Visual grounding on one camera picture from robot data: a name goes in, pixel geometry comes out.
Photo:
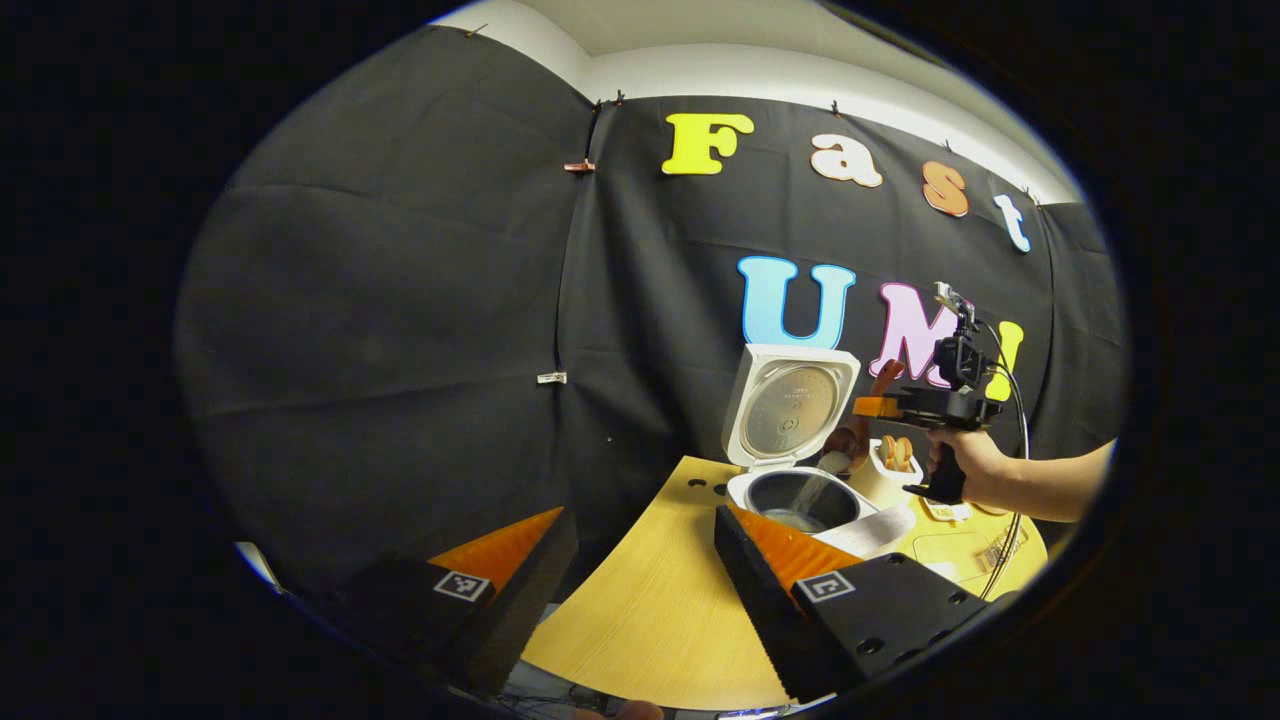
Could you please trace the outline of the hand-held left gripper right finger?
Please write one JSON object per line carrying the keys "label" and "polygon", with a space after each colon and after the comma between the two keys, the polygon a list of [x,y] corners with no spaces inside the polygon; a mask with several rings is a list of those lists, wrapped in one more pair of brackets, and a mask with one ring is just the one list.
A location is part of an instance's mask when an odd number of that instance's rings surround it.
{"label": "hand-held left gripper right finger", "polygon": [[713,542],[783,689],[850,691],[960,635],[989,602],[904,553],[859,559],[732,503]]}

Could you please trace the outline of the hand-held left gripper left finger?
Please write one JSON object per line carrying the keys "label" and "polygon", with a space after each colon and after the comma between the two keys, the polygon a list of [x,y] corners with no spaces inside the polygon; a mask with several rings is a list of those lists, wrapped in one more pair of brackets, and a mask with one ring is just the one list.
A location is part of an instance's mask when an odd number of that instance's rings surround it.
{"label": "hand-held left gripper left finger", "polygon": [[577,553],[563,506],[431,559],[387,553],[328,596],[355,639],[433,684],[494,696]]}

